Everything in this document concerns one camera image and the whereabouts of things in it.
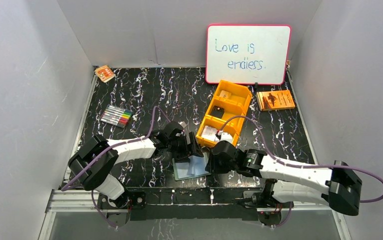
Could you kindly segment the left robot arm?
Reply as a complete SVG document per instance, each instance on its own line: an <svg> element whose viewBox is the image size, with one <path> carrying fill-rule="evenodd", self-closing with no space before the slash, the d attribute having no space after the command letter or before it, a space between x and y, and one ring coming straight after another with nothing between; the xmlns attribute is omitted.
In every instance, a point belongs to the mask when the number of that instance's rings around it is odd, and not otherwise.
<svg viewBox="0 0 383 240"><path fill-rule="evenodd" d="M84 190L98 191L116 208L123 208L129 202L128 190L111 175L112 168L122 162L152 159L166 152L178 163L204 157L195 134L185 134L183 126L176 121L137 138L113 140L95 135L69 159L68 167L74 174L71 182L79 181Z"/></svg>

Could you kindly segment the white cards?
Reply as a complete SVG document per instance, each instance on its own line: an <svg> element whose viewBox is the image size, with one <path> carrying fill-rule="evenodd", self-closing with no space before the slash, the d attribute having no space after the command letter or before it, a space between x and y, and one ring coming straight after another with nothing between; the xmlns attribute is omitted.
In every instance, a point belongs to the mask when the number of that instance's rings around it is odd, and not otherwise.
<svg viewBox="0 0 383 240"><path fill-rule="evenodd" d="M203 127L201 137L205 140L216 142L217 141L217 137L216 137L217 131L218 130L216 128L209 126L209 125L205 125Z"/></svg>

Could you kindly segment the green card holder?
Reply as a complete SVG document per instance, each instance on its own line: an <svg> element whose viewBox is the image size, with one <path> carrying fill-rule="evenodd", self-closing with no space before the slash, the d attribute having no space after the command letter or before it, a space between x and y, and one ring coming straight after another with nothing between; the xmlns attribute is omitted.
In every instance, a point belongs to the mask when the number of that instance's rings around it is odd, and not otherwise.
<svg viewBox="0 0 383 240"><path fill-rule="evenodd" d="M189 162L175 162L174 159L172 160L173 170L174 170L174 178L176 181L182 181L182 180L186 180L186 179L193 179L193 178L199 178L199 177L204 177L204 176L210 175L210 173L207 171L207 174L204 174L204 175L189 176L188 175L188 168L189 168L189 163L190 163L190 157L188 158ZM209 161L209 153L204 152L203 157L206 159L206 165L207 165L208 161Z"/></svg>

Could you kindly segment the orange divided bin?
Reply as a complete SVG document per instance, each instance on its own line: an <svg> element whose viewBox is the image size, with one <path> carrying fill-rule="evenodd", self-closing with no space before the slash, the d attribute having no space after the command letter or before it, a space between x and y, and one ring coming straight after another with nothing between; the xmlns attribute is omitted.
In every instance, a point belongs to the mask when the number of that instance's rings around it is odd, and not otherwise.
<svg viewBox="0 0 383 240"><path fill-rule="evenodd" d="M222 90L231 92L232 95L229 99L220 97ZM251 91L244 85L232 83L226 80L221 80L213 94L211 102L206 110L203 120L196 134L197 143L202 147L212 148L217 142L206 140L201 137L204 126L211 126L218 131L227 132L233 136L232 144L237 145L242 127L244 124L244 118L235 118L231 121L228 119L234 116L246 116L250 102L252 99ZM214 106L224 108L224 115L222 119L213 117L210 112Z"/></svg>

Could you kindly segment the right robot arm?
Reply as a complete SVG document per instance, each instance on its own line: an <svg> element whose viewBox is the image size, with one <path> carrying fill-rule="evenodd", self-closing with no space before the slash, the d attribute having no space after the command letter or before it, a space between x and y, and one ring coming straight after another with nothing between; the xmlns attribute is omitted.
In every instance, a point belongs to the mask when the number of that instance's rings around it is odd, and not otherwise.
<svg viewBox="0 0 383 240"><path fill-rule="evenodd" d="M271 180L261 193L267 207L302 202L325 205L348 216L360 211L363 182L341 161L332 166L293 162L263 150L240 150L223 140L210 150L205 169L213 174L235 171L248 178Z"/></svg>

